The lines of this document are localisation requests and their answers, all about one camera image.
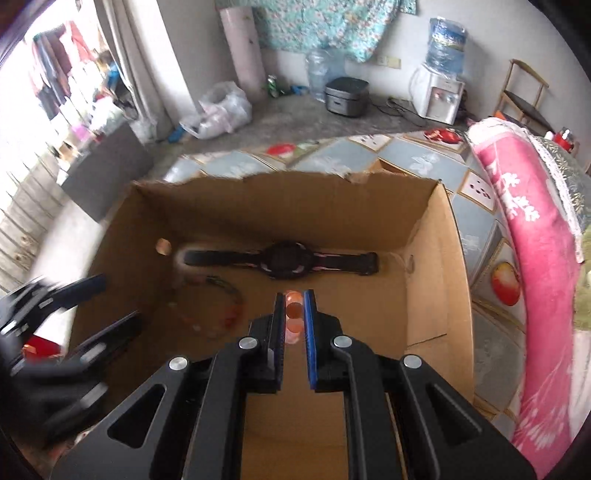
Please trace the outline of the pink rolled mat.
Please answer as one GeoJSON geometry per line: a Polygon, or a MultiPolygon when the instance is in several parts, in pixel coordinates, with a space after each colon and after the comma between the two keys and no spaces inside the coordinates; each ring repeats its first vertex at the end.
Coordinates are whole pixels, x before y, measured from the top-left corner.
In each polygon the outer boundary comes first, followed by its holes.
{"type": "Polygon", "coordinates": [[[266,71],[252,8],[239,6],[219,11],[226,41],[235,66],[238,86],[252,103],[265,101],[266,71]]]}

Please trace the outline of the patterned blue tablecloth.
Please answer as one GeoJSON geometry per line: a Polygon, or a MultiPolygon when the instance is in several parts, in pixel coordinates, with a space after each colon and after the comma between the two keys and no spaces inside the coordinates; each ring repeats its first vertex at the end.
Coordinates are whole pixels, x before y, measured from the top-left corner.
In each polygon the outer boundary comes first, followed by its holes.
{"type": "Polygon", "coordinates": [[[399,137],[342,138],[291,170],[240,152],[190,176],[179,160],[162,205],[180,249],[256,250],[297,240],[322,252],[374,251],[375,275],[322,271],[270,280],[242,267],[211,267],[235,283],[243,318],[266,312],[280,290],[313,290],[318,308],[377,354],[416,354],[466,393],[505,436],[516,428],[525,368],[525,307],[487,313],[469,291],[478,268],[515,256],[498,202],[474,159],[453,160],[399,137]]]}

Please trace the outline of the dark grey cabinet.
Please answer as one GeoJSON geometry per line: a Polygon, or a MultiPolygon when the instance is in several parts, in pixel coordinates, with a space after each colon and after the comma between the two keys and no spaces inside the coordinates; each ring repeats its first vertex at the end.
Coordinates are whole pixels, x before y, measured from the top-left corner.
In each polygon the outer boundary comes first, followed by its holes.
{"type": "Polygon", "coordinates": [[[76,159],[62,190],[90,218],[102,221],[127,185],[148,174],[153,158],[128,123],[122,123],[76,159]]]}

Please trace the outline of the white plastic bag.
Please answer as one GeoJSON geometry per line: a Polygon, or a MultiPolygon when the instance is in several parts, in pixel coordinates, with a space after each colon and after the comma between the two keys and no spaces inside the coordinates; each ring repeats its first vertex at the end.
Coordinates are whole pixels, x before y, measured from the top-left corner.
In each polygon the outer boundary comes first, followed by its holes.
{"type": "Polygon", "coordinates": [[[245,91],[232,81],[215,84],[198,104],[201,111],[184,117],[179,124],[199,140],[233,133],[252,121],[252,105],[245,91]]]}

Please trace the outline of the green drink can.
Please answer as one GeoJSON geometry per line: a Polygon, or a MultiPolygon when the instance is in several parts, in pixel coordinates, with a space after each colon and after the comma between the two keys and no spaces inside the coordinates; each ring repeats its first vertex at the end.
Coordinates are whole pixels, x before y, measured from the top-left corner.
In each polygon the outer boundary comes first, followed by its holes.
{"type": "Polygon", "coordinates": [[[267,76],[266,88],[267,88],[267,93],[269,93],[270,97],[280,98],[281,92],[280,92],[280,88],[277,86],[276,76],[274,76],[274,75],[267,76]]]}

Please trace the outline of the pink floral blanket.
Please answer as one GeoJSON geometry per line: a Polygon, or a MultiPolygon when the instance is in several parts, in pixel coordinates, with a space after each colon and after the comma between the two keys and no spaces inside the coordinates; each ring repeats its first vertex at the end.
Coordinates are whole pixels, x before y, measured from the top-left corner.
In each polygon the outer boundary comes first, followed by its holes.
{"type": "Polygon", "coordinates": [[[513,443],[543,479],[577,432],[570,412],[576,286],[584,264],[580,219],[589,194],[569,188],[556,143],[497,117],[468,138],[488,173],[516,247],[525,295],[526,366],[513,443]]]}

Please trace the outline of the black rice cooker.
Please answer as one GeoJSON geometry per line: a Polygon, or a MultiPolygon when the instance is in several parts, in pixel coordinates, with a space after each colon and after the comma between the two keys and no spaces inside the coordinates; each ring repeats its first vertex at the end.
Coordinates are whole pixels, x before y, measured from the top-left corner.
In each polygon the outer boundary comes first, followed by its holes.
{"type": "Polygon", "coordinates": [[[325,84],[325,109],[332,114],[358,118],[370,103],[370,84],[353,77],[335,78],[325,84]]]}

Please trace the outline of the teal floral hanging cloth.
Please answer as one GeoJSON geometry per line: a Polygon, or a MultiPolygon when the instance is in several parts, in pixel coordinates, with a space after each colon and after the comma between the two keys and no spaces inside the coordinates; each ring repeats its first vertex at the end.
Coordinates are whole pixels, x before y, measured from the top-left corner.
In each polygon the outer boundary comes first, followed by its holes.
{"type": "Polygon", "coordinates": [[[218,10],[252,8],[264,49],[308,53],[337,49],[358,63],[367,62],[401,13],[416,15],[416,0],[221,0],[218,10]]]}

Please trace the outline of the brown cardboard box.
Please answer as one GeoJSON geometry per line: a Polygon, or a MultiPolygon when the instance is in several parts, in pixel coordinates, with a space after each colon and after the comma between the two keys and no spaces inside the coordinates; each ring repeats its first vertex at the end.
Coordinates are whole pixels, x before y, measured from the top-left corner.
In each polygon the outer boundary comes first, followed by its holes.
{"type": "MultiPolygon", "coordinates": [[[[130,187],[105,231],[89,274],[107,289],[78,307],[70,346],[138,311],[143,331],[107,370],[107,411],[172,357],[214,356],[273,312],[276,294],[314,290],[318,310],[345,335],[385,357],[422,356],[468,401],[474,397],[469,282],[444,186],[391,173],[276,172],[245,179],[205,176],[130,187]],[[318,272],[273,280],[246,267],[184,267],[181,250],[254,252],[283,240],[320,253],[376,252],[379,272],[318,272]],[[221,277],[243,313],[224,327],[229,295],[195,285],[221,277]]],[[[287,345],[276,395],[249,395],[241,479],[347,479],[342,394],[315,394],[304,339],[287,345]]]]}

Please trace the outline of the wooden chair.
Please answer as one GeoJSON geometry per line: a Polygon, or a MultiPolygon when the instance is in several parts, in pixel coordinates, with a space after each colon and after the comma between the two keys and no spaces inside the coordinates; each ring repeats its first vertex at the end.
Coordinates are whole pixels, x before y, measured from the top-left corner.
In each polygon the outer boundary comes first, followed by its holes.
{"type": "Polygon", "coordinates": [[[534,68],[513,58],[509,61],[493,114],[541,134],[553,131],[554,128],[541,113],[541,103],[548,90],[548,82],[534,68]]]}

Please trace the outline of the clear plastic water jug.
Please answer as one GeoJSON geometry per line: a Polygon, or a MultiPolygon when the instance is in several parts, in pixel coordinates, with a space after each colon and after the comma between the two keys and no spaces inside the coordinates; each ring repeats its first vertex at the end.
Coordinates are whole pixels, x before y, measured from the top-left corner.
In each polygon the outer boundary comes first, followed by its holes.
{"type": "Polygon", "coordinates": [[[346,75],[345,58],[338,49],[314,49],[305,57],[311,97],[325,102],[325,85],[346,75]]]}

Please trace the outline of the black round watch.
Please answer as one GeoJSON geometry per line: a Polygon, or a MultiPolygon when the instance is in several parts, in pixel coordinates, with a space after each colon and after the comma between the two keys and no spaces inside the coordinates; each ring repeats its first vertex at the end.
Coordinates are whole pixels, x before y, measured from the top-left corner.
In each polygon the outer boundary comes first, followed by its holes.
{"type": "Polygon", "coordinates": [[[256,269],[276,280],[293,280],[311,272],[346,272],[375,275],[380,269],[376,252],[339,254],[312,251],[301,242],[281,241],[253,252],[189,248],[180,255],[190,267],[242,267],[256,269]]]}

